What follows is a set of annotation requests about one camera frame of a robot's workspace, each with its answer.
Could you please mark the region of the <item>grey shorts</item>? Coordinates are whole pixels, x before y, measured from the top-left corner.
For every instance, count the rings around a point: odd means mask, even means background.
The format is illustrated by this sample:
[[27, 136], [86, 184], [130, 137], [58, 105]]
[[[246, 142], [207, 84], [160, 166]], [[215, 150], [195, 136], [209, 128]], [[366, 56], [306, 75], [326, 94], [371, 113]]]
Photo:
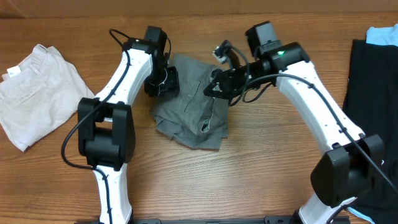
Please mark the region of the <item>grey shorts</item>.
[[192, 149], [219, 150], [228, 137], [228, 100], [203, 93], [219, 67], [182, 54], [170, 64], [178, 71], [180, 91], [155, 100], [151, 115], [157, 130]]

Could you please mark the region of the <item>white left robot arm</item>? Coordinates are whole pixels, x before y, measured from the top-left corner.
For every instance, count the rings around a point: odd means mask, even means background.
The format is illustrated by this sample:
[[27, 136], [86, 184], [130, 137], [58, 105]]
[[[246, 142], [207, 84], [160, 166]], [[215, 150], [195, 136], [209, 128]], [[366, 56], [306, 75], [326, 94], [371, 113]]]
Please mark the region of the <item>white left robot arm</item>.
[[120, 63], [106, 86], [78, 105], [79, 153], [98, 184], [101, 213], [97, 223], [131, 223], [127, 165], [136, 145], [132, 104], [142, 85], [151, 97], [175, 93], [178, 73], [169, 66], [165, 40], [130, 38], [122, 45]]

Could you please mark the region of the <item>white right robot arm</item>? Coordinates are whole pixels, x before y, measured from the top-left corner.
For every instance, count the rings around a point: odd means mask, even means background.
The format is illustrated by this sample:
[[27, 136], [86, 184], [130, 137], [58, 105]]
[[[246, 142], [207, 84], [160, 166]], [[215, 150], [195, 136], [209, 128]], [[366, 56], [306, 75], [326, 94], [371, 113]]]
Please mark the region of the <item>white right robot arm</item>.
[[310, 175], [313, 195], [288, 223], [336, 223], [337, 214], [369, 192], [381, 171], [384, 144], [368, 136], [341, 110], [317, 75], [308, 54], [296, 42], [252, 50], [254, 62], [224, 41], [213, 56], [229, 69], [213, 72], [205, 95], [235, 105], [262, 84], [274, 85], [296, 108], [313, 134], [321, 154]]

